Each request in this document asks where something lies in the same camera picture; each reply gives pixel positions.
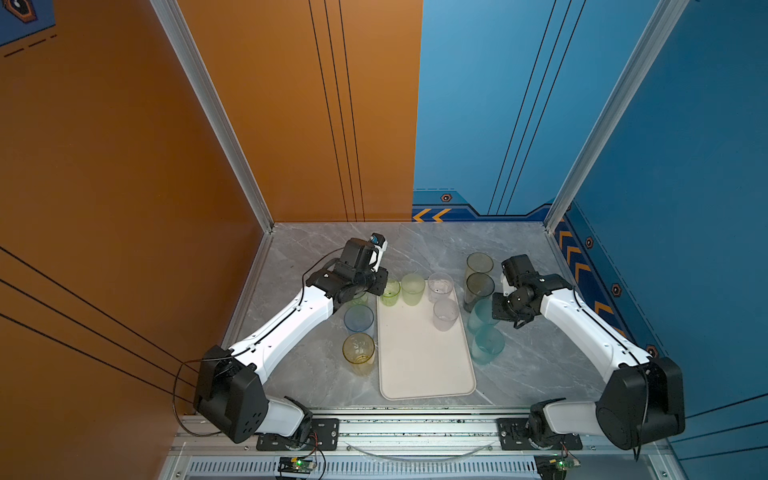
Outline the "small green clear glass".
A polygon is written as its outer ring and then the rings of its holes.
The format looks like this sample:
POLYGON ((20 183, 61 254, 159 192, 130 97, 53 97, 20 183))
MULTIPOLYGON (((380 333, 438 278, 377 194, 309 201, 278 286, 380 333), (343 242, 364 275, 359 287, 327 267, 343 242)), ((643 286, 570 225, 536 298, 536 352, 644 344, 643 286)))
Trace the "small green clear glass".
POLYGON ((398 302, 401 292, 401 284, 397 279, 389 279, 386 283, 384 292, 380 296, 380 302, 386 307, 395 306, 398 302))

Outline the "green dotted textured cup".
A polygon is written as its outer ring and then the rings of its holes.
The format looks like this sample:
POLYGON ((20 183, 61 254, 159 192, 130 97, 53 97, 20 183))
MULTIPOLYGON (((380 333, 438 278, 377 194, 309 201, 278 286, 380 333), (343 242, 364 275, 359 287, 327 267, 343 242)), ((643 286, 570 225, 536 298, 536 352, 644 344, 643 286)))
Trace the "green dotted textured cup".
POLYGON ((409 273, 402 278, 400 285, 401 296, 405 304, 408 306, 418 305, 424 295, 425 279, 420 274, 409 273))

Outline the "teal cup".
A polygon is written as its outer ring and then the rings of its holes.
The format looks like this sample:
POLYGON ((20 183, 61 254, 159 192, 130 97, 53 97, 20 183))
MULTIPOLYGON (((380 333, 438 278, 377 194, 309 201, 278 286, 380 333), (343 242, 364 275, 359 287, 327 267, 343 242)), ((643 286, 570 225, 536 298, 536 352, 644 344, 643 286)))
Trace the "teal cup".
POLYGON ((474 363, 487 365, 505 348, 505 337, 492 326, 480 327, 470 342, 470 356, 474 363))
POLYGON ((472 335, 475 335, 483 327, 495 327, 499 321, 492 315, 493 302, 491 298, 480 299, 474 305, 467 328, 472 335))

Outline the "dark smoke grey cup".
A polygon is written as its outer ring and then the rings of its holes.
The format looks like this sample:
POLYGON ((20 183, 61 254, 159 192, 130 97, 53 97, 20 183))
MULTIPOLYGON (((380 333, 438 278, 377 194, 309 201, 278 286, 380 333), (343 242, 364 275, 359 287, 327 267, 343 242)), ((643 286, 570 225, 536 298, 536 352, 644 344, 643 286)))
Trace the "dark smoke grey cup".
POLYGON ((470 274, 465 281, 464 310, 471 313, 475 305, 480 300, 492 296, 495 289, 495 282, 489 274, 480 272, 470 274))

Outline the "clear dotted textured cup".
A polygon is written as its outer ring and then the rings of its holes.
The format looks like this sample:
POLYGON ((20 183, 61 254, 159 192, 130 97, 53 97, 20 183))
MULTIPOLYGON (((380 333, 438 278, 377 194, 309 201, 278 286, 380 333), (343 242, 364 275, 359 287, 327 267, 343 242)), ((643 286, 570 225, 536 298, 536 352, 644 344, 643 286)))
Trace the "clear dotted textured cup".
POLYGON ((434 303, 432 322, 437 330, 450 330, 457 322, 459 316, 459 307, 454 300, 444 298, 434 303))

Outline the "tall green clear cup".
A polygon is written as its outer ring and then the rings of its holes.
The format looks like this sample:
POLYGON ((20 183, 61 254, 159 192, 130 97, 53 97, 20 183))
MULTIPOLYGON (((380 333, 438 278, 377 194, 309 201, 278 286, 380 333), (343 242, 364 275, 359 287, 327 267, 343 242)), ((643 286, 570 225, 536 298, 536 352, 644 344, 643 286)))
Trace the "tall green clear cup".
POLYGON ((350 301, 350 304, 352 306, 358 306, 358 305, 368 305, 369 301, 369 293, 366 291, 360 292, 354 296, 354 298, 350 301))

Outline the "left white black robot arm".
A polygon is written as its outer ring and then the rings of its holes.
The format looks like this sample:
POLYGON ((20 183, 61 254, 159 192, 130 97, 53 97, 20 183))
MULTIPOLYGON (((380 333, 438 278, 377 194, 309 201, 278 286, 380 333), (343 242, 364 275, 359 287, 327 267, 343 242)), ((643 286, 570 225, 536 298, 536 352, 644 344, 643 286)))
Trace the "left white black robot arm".
POLYGON ((211 347, 201 360, 194 408, 232 442, 278 435, 303 443, 313 414, 291 397, 265 393, 282 359, 315 327, 360 292, 383 294, 386 268, 357 271, 350 278, 326 267, 313 272, 300 293, 259 330, 228 348, 211 347))

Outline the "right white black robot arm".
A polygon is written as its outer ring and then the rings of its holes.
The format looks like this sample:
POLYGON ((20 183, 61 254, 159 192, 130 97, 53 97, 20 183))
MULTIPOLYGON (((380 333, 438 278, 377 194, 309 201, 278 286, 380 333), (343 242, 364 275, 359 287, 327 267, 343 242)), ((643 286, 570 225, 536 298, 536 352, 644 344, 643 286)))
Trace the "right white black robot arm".
POLYGON ((684 432, 681 368, 633 344, 586 305, 558 275, 505 280, 492 297, 495 318, 520 328, 541 317, 553 323, 591 361, 605 382, 596 401, 550 399, 531 406, 525 431, 546 448, 568 435, 607 438, 622 450, 684 432))

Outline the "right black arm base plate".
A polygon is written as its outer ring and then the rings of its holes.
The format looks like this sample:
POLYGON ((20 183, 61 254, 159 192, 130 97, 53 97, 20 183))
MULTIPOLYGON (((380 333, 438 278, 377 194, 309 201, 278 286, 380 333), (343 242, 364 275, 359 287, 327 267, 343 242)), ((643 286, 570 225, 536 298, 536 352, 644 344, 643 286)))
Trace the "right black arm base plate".
POLYGON ((554 433, 535 419, 499 418, 496 426, 503 450, 554 451, 562 447, 576 451, 583 449, 579 435, 554 433))

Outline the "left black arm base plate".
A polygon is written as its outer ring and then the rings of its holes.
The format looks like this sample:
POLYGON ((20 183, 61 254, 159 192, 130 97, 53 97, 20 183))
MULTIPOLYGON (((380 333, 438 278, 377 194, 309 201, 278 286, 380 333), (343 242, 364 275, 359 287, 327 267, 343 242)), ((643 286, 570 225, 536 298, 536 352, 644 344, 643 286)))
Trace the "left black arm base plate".
POLYGON ((311 428, 306 440, 298 441, 276 434, 259 435, 256 449, 260 452, 310 452, 316 447, 322 451, 335 451, 339 437, 337 418, 319 418, 311 421, 311 428))

